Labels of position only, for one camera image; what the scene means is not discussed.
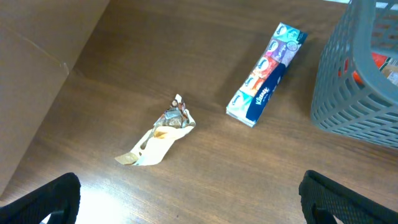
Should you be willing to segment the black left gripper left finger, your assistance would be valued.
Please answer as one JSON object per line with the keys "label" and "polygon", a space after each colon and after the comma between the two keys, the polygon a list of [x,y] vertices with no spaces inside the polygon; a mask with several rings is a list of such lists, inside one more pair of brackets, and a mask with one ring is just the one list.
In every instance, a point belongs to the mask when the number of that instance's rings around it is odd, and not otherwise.
{"label": "black left gripper left finger", "polygon": [[81,184],[66,173],[29,194],[1,207],[1,224],[49,223],[74,224],[80,206]]}

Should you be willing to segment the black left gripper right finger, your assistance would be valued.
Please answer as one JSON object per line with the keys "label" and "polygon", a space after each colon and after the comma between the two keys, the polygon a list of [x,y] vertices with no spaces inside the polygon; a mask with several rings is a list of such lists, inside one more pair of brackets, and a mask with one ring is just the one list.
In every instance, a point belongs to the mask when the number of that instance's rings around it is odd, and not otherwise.
{"label": "black left gripper right finger", "polygon": [[303,215],[308,224],[391,223],[397,212],[384,207],[324,175],[307,170],[299,185]]}

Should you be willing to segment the beige snack wrapper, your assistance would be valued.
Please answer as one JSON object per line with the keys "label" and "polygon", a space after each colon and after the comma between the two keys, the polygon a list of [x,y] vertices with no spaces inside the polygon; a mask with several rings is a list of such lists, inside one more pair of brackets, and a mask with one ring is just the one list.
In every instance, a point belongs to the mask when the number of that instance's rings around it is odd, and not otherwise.
{"label": "beige snack wrapper", "polygon": [[153,166],[162,161],[173,143],[186,136],[196,126],[179,94],[168,109],[127,153],[115,157],[125,166]]}

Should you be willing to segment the Kleenex tissue multipack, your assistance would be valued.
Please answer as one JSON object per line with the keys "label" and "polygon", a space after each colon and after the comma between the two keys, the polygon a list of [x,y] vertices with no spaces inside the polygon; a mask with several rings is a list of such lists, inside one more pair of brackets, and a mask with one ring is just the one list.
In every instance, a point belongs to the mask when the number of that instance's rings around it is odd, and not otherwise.
{"label": "Kleenex tissue multipack", "polygon": [[247,79],[226,107],[226,114],[254,127],[308,34],[280,23]]}

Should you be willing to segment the red biscuit packet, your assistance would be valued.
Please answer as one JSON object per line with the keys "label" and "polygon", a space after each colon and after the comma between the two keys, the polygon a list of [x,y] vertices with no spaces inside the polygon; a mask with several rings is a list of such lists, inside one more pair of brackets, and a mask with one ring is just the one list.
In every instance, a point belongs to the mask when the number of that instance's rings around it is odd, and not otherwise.
{"label": "red biscuit packet", "polygon": [[[397,59],[385,55],[372,53],[372,57],[379,71],[395,86],[397,86]],[[344,72],[347,72],[349,60],[345,60]],[[357,84],[363,85],[357,71],[353,72],[353,78]]]}

